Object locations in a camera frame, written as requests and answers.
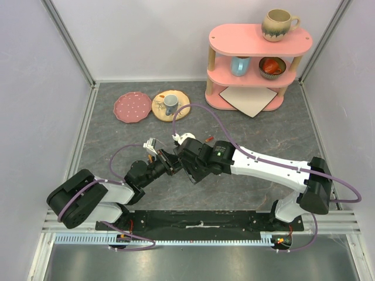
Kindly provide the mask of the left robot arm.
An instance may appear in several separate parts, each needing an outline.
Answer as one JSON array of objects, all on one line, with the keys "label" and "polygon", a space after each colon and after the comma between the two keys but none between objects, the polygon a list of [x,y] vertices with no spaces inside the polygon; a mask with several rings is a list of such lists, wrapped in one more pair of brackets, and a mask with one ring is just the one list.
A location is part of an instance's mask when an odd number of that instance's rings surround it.
[{"label": "left robot arm", "polygon": [[181,168],[176,155],[160,149],[147,162],[135,161],[121,181],[102,179],[82,169],[53,190],[46,203],[68,229],[104,220],[122,230],[129,221],[125,207],[137,203],[147,185],[163,174],[173,176]]}]

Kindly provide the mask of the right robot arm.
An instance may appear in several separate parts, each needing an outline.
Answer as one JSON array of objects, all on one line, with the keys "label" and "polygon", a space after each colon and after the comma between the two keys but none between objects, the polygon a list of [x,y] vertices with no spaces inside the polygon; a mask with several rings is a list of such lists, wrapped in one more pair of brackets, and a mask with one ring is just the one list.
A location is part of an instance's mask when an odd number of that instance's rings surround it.
[{"label": "right robot arm", "polygon": [[303,213],[329,212],[332,181],[325,160],[293,161],[255,153],[243,146],[218,140],[209,146],[187,133],[174,136],[174,153],[193,183],[209,174],[252,176],[289,187],[293,192],[278,200],[268,216],[274,230],[284,229]]}]

